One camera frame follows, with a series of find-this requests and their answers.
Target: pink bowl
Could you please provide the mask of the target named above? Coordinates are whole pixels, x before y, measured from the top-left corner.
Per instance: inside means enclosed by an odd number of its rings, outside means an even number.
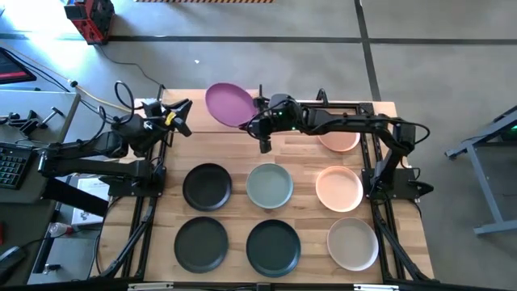
[[[330,210],[348,212],[363,199],[363,185],[350,169],[341,166],[328,167],[316,179],[316,194]]]

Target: gray metal stand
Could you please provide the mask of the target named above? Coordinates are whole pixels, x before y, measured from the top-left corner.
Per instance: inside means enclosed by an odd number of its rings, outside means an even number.
[[[476,234],[490,234],[495,232],[502,232],[507,230],[517,230],[517,220],[512,221],[504,221],[502,218],[501,212],[499,210],[498,204],[494,198],[494,194],[492,193],[492,189],[489,184],[489,177],[483,171],[483,166],[480,162],[480,159],[477,155],[477,148],[482,146],[514,146],[517,145],[515,143],[509,142],[490,142],[495,137],[507,132],[517,125],[517,106],[512,109],[504,112],[498,118],[494,120],[492,124],[486,127],[486,129],[482,130],[477,136],[470,138],[468,140],[462,141],[460,145],[454,150],[448,150],[445,152],[445,155],[454,160],[459,154],[467,153],[469,154],[470,160],[472,161],[474,171],[476,173],[477,179],[481,185],[481,190],[485,195],[486,201],[490,208],[490,212],[494,217],[495,223],[483,225],[477,228],[474,228],[474,232]]]

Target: yellow tape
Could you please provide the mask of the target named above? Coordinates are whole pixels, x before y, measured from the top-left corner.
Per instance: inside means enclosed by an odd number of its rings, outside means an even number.
[[[172,120],[176,117],[176,113],[174,112],[171,112],[169,113],[169,115],[167,116],[167,118],[165,119],[165,125],[169,126],[170,123],[172,122]]]

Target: red object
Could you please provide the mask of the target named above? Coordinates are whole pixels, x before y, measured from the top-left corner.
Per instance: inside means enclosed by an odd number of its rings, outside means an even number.
[[[65,13],[88,44],[107,44],[115,14],[110,0],[75,0]]]

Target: purple plate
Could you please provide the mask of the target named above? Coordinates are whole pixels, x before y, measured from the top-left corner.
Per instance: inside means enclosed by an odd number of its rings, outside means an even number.
[[[217,83],[208,88],[204,96],[208,112],[217,121],[229,127],[250,121],[257,114],[253,98],[241,87],[229,83]]]

